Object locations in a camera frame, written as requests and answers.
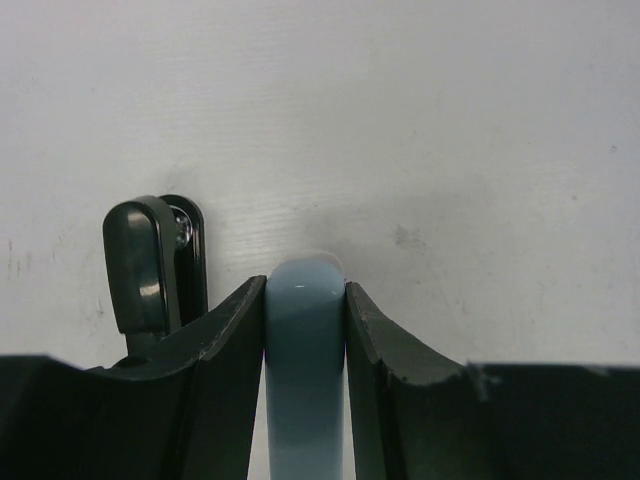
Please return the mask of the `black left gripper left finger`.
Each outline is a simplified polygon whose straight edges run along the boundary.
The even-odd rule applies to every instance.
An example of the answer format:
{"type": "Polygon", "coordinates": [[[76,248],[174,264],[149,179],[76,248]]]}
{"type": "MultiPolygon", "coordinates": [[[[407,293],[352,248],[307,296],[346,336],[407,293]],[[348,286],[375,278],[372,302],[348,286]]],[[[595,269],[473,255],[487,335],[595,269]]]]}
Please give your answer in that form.
{"type": "Polygon", "coordinates": [[[244,479],[266,280],[109,369],[1,360],[5,479],[244,479]]]}

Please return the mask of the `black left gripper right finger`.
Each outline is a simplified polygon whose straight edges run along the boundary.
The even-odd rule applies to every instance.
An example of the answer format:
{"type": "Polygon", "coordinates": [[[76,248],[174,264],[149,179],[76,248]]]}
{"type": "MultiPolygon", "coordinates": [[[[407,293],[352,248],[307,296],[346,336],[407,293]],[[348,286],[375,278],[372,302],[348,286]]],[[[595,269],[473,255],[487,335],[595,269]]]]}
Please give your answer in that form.
{"type": "Polygon", "coordinates": [[[360,479],[635,479],[639,371],[470,363],[433,350],[346,288],[360,479]]]}

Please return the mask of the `black stapler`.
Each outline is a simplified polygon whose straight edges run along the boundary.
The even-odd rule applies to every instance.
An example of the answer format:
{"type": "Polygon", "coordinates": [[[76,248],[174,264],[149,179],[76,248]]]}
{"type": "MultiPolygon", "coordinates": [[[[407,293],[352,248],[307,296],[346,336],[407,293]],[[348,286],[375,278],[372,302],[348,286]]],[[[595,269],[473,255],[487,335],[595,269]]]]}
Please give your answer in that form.
{"type": "Polygon", "coordinates": [[[140,196],[114,206],[103,225],[117,328],[138,354],[209,311],[205,222],[191,199],[140,196]]]}

